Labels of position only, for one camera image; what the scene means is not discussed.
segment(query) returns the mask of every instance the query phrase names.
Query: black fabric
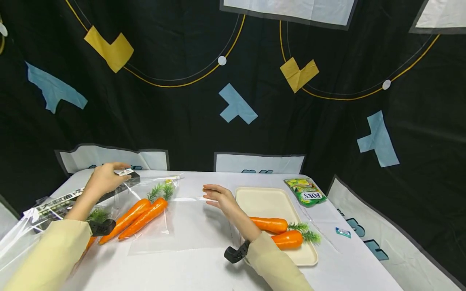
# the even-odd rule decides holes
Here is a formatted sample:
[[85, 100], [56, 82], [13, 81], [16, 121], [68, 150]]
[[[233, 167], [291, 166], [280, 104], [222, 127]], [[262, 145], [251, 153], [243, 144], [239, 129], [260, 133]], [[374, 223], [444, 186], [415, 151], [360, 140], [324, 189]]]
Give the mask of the black fabric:
[[[466, 37], [408, 33], [422, 2], [359, 0], [348, 31], [281, 23], [285, 58], [300, 68], [314, 59], [319, 67], [304, 86], [315, 97], [293, 94], [279, 70], [276, 20], [246, 17], [226, 66], [189, 86], [161, 88], [125, 69], [112, 72], [83, 40], [86, 31], [66, 1], [3, 1], [10, 36], [0, 55], [0, 160], [9, 171], [0, 191], [17, 211], [26, 210], [67, 179], [54, 151], [81, 143], [166, 149], [170, 169], [185, 171], [212, 171], [214, 152], [306, 154], [303, 174], [323, 189], [337, 174], [466, 284]], [[70, 3], [107, 42], [123, 33], [135, 49], [129, 63], [166, 79], [152, 80], [164, 86], [202, 76], [172, 81], [226, 53], [242, 21], [211, 1]], [[432, 42], [388, 90], [325, 99], [370, 94]], [[45, 110], [25, 61], [85, 96], [84, 110], [63, 101], [56, 114]], [[227, 83], [259, 116], [250, 125], [220, 117], [227, 104], [218, 93]], [[370, 134], [367, 117], [379, 110], [400, 161], [387, 168], [356, 142]]]

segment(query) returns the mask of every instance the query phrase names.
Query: plastic tray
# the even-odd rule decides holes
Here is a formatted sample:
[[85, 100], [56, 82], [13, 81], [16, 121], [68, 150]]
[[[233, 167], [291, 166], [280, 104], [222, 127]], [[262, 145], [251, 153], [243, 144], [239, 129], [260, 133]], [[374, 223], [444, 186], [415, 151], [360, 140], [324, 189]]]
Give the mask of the plastic tray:
[[[251, 217], [276, 217], [286, 219], [288, 223], [301, 222], [288, 194], [282, 189], [239, 187], [236, 189], [236, 201]], [[319, 260], [311, 242], [302, 244], [296, 250], [284, 252], [297, 266], [313, 266]]]

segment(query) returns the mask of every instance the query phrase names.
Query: person's left hand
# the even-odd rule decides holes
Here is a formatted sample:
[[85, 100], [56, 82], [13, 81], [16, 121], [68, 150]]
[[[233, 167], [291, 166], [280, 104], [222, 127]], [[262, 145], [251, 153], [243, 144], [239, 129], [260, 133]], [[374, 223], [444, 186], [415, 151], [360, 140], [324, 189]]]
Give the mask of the person's left hand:
[[82, 196], [92, 196], [93, 200], [99, 200], [104, 194], [115, 190], [121, 183], [131, 178], [131, 175], [118, 176], [114, 172], [114, 170], [127, 168], [131, 166], [122, 162], [111, 162], [96, 167], [84, 187]]

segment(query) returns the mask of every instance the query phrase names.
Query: carrot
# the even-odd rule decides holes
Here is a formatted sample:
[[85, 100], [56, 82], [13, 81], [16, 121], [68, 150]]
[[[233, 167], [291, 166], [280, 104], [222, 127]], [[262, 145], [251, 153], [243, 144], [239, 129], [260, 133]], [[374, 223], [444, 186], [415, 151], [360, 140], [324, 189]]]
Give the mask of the carrot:
[[151, 222], [154, 218], [159, 216], [165, 208], [168, 206], [167, 200], [173, 195], [173, 187], [169, 184], [164, 186], [165, 195], [163, 197], [157, 198], [157, 200], [151, 205], [151, 207], [141, 214], [127, 229], [125, 229], [120, 236], [119, 240], [127, 239], [138, 231], [140, 231], [144, 226]]
[[282, 218], [260, 218], [250, 217], [260, 230], [266, 230], [273, 233], [283, 233], [288, 229], [288, 222]]
[[108, 242], [112, 238], [116, 237], [120, 232], [122, 232], [125, 228], [128, 227], [133, 221], [136, 220], [141, 214], [143, 214], [146, 210], [148, 210], [151, 206], [151, 202], [144, 198], [136, 202], [133, 207], [128, 210], [122, 217], [116, 220], [115, 228], [112, 232], [104, 236], [100, 239], [99, 245], [103, 245], [104, 243]]
[[272, 233], [281, 234], [288, 229], [306, 231], [308, 225], [306, 223], [290, 223], [282, 218], [260, 218], [250, 217], [260, 230], [270, 231]]
[[97, 237], [90, 237], [88, 245], [86, 245], [86, 250], [84, 252], [87, 252], [87, 250], [92, 246], [92, 244], [96, 241]]
[[[87, 221], [96, 221], [99, 223], [103, 223], [105, 220], [109, 218], [109, 213], [101, 208], [94, 209], [91, 214], [89, 214]], [[82, 253], [82, 256], [89, 250], [92, 244], [96, 241], [97, 237], [90, 237], [88, 244], [86, 245], [86, 249]]]
[[280, 250], [297, 249], [304, 241], [302, 234], [297, 230], [284, 232], [273, 236], [272, 239]]
[[303, 242], [316, 240], [317, 237], [320, 241], [320, 236], [313, 231], [301, 233], [297, 230], [290, 230], [282, 234], [272, 236], [272, 240], [280, 250], [292, 250], [299, 248]]

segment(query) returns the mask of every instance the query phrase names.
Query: wrist strap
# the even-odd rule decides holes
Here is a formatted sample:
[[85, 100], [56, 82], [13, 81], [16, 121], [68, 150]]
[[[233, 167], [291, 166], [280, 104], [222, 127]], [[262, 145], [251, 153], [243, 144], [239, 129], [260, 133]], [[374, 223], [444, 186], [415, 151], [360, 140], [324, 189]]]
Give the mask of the wrist strap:
[[117, 225], [116, 221], [113, 219], [107, 219], [103, 223], [95, 221], [88, 221], [88, 223], [93, 237], [107, 236]]
[[225, 250], [223, 256], [232, 264], [239, 262], [247, 255], [247, 250], [249, 249], [249, 244], [251, 242], [246, 240], [240, 246], [238, 250], [235, 250], [233, 247], [228, 247]]

